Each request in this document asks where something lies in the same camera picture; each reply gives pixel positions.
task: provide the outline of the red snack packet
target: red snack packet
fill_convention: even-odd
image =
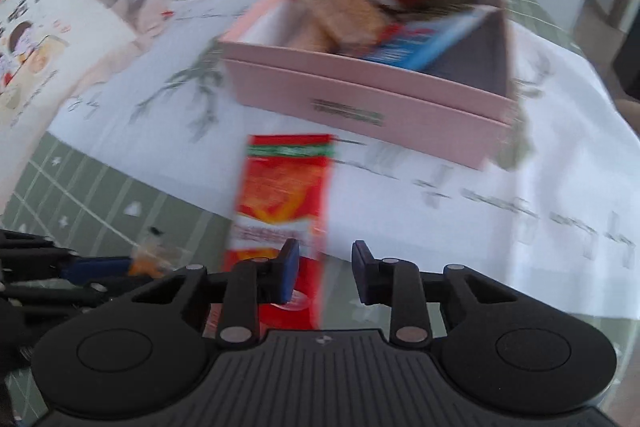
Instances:
[[[225,270],[238,261],[276,257],[289,237],[300,242],[300,268],[286,305],[261,305],[261,329],[314,329],[324,246],[324,200],[332,136],[254,136],[244,168]]]

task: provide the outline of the green table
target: green table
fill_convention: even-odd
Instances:
[[[534,33],[580,54],[572,38],[553,24],[535,0],[504,0],[509,16]],[[143,211],[127,212],[139,204]],[[0,226],[55,238],[82,255],[126,255],[150,226],[165,232],[184,252],[184,259],[219,269],[230,221],[116,171],[45,134],[24,170]],[[325,328],[377,328],[386,331],[389,309],[364,307],[349,263],[326,258],[323,281]],[[434,333],[444,334],[437,306]],[[604,331],[622,353],[636,336],[636,321],[581,317]],[[31,373],[8,382],[14,407],[30,425],[46,411]]]

